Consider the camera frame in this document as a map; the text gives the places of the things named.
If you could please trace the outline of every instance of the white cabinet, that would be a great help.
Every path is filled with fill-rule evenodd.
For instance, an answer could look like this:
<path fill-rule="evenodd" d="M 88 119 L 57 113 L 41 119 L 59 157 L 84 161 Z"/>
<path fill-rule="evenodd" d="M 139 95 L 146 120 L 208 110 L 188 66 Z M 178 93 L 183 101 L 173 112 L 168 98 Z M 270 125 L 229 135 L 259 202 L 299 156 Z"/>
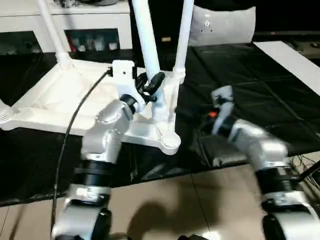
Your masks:
<path fill-rule="evenodd" d="M 120 49 L 132 49 L 130 8 L 127 0 L 110 6 L 80 5 L 61 8 L 47 0 L 65 49 L 70 52 L 66 30 L 116 30 Z M 40 16 L 36 0 L 3 1 L 0 8 L 1 33 L 34 32 L 44 53 L 54 52 L 53 43 Z"/>

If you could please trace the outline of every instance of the floor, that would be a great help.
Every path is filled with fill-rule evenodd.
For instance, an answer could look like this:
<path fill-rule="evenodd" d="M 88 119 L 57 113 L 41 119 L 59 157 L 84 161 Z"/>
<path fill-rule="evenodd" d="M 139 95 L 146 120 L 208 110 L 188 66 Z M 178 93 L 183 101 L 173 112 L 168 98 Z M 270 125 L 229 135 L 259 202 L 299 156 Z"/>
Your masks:
<path fill-rule="evenodd" d="M 112 190 L 112 233 L 133 240 L 264 240 L 260 194 L 250 166 L 213 170 Z M 58 201 L 61 208 L 63 199 Z M 50 239 L 51 201 L 0 208 L 0 240 Z"/>

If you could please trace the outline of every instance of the table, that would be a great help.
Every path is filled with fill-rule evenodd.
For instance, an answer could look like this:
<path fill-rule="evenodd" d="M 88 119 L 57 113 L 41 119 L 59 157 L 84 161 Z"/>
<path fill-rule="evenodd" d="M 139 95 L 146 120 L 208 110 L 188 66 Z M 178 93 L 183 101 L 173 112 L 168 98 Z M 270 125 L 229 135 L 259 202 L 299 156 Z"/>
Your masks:
<path fill-rule="evenodd" d="M 74 58 L 96 62 L 113 59 L 143 61 L 132 50 L 81 52 Z M 12 105 L 54 64 L 53 54 L 3 56 L 0 97 Z M 159 53 L 161 69 L 170 70 L 175 52 Z M 320 150 L 320 97 L 295 75 L 270 58 L 254 44 L 225 44 L 190 47 L 186 78 L 179 90 L 178 105 L 211 103 L 210 92 L 232 85 L 236 117 L 262 127 L 288 143 L 289 155 Z M 124 186 L 160 178 L 195 173 L 214 168 L 245 164 L 240 154 L 225 139 L 206 136 L 181 116 L 176 132 L 182 143 L 176 155 L 159 149 L 123 144 L 118 158 L 117 179 L 113 186 Z M 0 131 L 2 154 L 0 180 L 3 184 L 0 206 L 50 199 L 54 172 L 64 135 L 32 129 Z M 80 160 L 81 138 L 69 136 L 62 161 L 58 192 L 62 196 Z"/>

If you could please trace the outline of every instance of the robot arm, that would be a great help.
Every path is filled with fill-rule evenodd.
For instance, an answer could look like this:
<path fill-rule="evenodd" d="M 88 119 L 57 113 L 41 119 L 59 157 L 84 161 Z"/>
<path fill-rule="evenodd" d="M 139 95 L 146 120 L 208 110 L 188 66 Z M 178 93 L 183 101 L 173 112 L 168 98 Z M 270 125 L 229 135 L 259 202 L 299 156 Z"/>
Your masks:
<path fill-rule="evenodd" d="M 228 139 L 254 170 L 262 194 L 262 208 L 267 212 L 262 225 L 267 240 L 320 239 L 320 220 L 300 190 L 292 174 L 287 147 L 261 127 L 230 116 L 233 94 L 230 86 L 212 93 L 219 113 L 212 134 Z"/>
<path fill-rule="evenodd" d="M 133 115 L 148 102 L 157 100 L 152 94 L 165 78 L 159 72 L 146 86 L 146 74 L 134 79 L 137 74 L 132 72 L 133 62 L 116 60 L 112 66 L 113 78 L 120 77 L 117 81 L 120 98 L 99 112 L 93 127 L 82 138 L 81 161 L 52 229 L 54 239 L 77 236 L 84 240 L 107 239 L 112 217 L 108 203 L 123 136 Z"/>

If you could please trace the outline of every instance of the white shelf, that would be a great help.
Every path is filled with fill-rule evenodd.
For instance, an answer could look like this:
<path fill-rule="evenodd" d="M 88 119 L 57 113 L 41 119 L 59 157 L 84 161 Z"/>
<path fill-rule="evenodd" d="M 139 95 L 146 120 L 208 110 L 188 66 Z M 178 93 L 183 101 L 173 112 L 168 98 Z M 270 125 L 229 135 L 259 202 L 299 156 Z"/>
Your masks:
<path fill-rule="evenodd" d="M 47 0 L 52 15 L 64 14 L 129 14 L 127 0 L 120 0 L 114 5 L 92 6 L 80 4 L 77 7 L 62 8 L 54 0 Z M 37 0 L 1 0 L 0 17 L 40 15 Z"/>

